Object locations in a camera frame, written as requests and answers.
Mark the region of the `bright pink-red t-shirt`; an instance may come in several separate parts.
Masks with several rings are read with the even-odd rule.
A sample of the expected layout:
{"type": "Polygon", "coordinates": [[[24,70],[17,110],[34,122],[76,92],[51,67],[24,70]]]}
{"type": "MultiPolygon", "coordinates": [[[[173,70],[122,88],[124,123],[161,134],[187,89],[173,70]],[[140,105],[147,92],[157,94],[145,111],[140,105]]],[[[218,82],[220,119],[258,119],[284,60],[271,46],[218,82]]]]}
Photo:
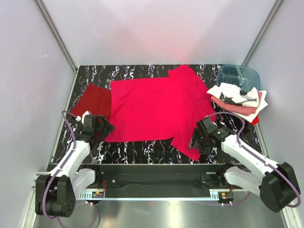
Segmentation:
{"type": "Polygon", "coordinates": [[[112,81],[108,143],[172,139],[171,145],[194,161],[190,149],[196,122],[214,113],[211,96],[201,78],[188,66],[169,70],[167,77],[112,81]]]}

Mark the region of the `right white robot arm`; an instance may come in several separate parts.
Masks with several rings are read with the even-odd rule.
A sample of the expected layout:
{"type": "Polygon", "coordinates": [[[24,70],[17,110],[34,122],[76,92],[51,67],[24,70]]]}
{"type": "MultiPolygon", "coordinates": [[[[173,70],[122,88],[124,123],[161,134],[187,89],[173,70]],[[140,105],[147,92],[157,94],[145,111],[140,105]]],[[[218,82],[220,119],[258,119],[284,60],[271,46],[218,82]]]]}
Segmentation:
{"type": "Polygon", "coordinates": [[[229,128],[217,126],[209,117],[198,121],[189,148],[206,154],[215,146],[237,159],[244,169],[232,163],[223,165],[209,179],[210,187],[238,186],[257,195],[273,212],[301,204],[301,191],[293,167],[273,161],[246,145],[229,128]]]}

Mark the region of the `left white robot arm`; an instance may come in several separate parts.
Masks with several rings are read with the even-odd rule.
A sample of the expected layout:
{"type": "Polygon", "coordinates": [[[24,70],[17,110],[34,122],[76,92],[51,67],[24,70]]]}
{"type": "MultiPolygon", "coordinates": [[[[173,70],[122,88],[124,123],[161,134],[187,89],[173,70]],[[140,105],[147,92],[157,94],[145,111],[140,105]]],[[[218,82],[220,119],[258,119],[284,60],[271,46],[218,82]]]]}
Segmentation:
{"type": "Polygon", "coordinates": [[[96,171],[80,168],[91,150],[114,130],[103,116],[86,111],[76,116],[81,130],[76,133],[71,125],[72,143],[62,160],[47,175],[39,175],[35,184],[35,213],[55,219],[72,215],[76,199],[96,180],[96,171]]]}

